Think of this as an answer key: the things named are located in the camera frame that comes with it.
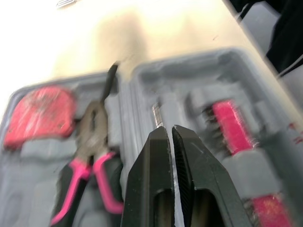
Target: metal pin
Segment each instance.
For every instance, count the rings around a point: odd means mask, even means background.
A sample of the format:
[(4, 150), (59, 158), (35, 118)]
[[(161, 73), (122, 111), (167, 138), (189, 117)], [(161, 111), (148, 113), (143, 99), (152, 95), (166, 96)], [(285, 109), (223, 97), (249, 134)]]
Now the metal pin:
[(58, 1), (57, 5), (56, 5), (56, 8), (61, 8), (63, 6), (67, 6), (69, 4), (72, 4), (74, 2), (76, 2), (77, 0), (61, 0), (61, 1)]
[(153, 117), (155, 119), (156, 128), (163, 126), (163, 122), (162, 122), (162, 118), (161, 118), (161, 114), (160, 114), (160, 108), (159, 108), (158, 103), (156, 103), (155, 105), (152, 106), (152, 113), (153, 113)]

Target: pink-handled pliers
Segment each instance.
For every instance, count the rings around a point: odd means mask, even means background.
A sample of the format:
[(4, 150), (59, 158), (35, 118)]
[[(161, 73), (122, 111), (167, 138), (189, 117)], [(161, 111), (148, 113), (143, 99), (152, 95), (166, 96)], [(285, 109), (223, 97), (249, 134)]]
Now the pink-handled pliers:
[(107, 112), (104, 100), (110, 92), (116, 71), (117, 65), (115, 64), (108, 72), (101, 102), (91, 102), (80, 121), (78, 149), (75, 158), (62, 170), (61, 188), (51, 227), (72, 226), (91, 172), (97, 179), (106, 210), (113, 214), (121, 214), (123, 211), (123, 203), (117, 201), (112, 194), (103, 165), (115, 155), (107, 146)]

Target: red tool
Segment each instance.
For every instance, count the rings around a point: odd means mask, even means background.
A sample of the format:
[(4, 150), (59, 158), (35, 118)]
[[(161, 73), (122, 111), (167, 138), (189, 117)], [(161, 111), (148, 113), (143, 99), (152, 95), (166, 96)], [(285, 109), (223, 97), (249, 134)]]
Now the red tool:
[(75, 99), (67, 89), (44, 87), (28, 93), (14, 110), (4, 146), (19, 148), (26, 140), (70, 136), (75, 110)]
[(112, 193), (104, 165), (115, 155), (107, 146), (107, 113), (104, 101), (109, 95), (117, 68), (118, 65), (114, 64), (109, 69), (101, 101), (91, 102), (80, 121), (78, 149), (75, 158), (62, 170), (61, 191), (54, 209), (52, 227), (72, 226), (91, 172), (97, 179), (106, 210), (112, 214), (121, 214), (123, 211), (123, 203), (117, 201)]
[[(232, 101), (215, 103), (213, 112), (232, 155), (253, 148), (249, 133), (245, 129), (244, 120)], [(277, 195), (252, 198), (251, 200), (262, 227), (292, 226)]]

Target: tool case compartment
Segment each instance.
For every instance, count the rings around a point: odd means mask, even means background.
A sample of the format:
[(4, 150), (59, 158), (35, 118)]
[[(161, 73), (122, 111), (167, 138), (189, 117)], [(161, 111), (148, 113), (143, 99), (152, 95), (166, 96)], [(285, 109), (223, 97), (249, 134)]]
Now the tool case compartment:
[[(278, 84), (268, 79), (249, 54), (230, 48), (180, 56), (139, 65), (130, 81), (118, 80), (106, 99), (108, 143), (120, 151), (124, 164), (120, 184), (122, 196), (130, 169), (151, 131), (156, 129), (152, 107), (159, 103), (167, 130), (175, 185), (175, 226), (184, 226), (172, 144), (172, 127), (194, 130), (213, 155), (229, 171), (243, 204), (251, 197), (278, 194), (289, 216), (298, 226), (303, 218), (302, 143), (294, 139), (300, 130), (289, 127), (296, 120), (287, 110), (288, 98)], [(18, 102), (30, 91), (58, 85), (73, 91), (76, 118), (81, 118), (90, 101), (99, 99), (106, 73), (43, 83), (16, 91), (0, 127), (0, 144)], [(218, 100), (233, 100), (241, 113), (256, 148), (244, 157), (231, 157), (206, 124), (203, 110)], [(73, 133), (70, 138), (75, 141)], [(74, 155), (72, 149), (60, 158), (35, 158), (21, 150), (0, 152), (0, 226), (47, 227), (58, 193), (60, 170)], [(80, 202), (73, 227), (113, 226), (105, 212), (96, 181), (92, 179)]]
[[(73, 158), (76, 151), (76, 133), (69, 138), (54, 139), (57, 147), (53, 154), (46, 155), (47, 143), (32, 147), (37, 153), (22, 153), (22, 150), (3, 148), (5, 132), (14, 108), (30, 91), (46, 86), (60, 86), (70, 89), (77, 101), (75, 118), (81, 118), (87, 105), (100, 98), (107, 73), (91, 74), (34, 85), (16, 91), (9, 101), (0, 128), (0, 226), (1, 227), (42, 227), (49, 226), (53, 207), (58, 193), (58, 179), (61, 169)], [(115, 104), (117, 82), (109, 99)], [(95, 179), (91, 179), (80, 202), (73, 226), (117, 226), (120, 220), (113, 218), (104, 210), (102, 199)]]

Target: black fabric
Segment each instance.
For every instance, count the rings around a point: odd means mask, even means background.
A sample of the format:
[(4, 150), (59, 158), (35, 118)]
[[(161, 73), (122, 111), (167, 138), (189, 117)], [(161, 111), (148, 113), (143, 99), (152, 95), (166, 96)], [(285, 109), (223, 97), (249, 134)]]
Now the black fabric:
[[(238, 12), (256, 0), (230, 0)], [(273, 30), (271, 46), (266, 56), (278, 72), (282, 72), (303, 54), (303, 1), (302, 0), (267, 0), (281, 17)]]

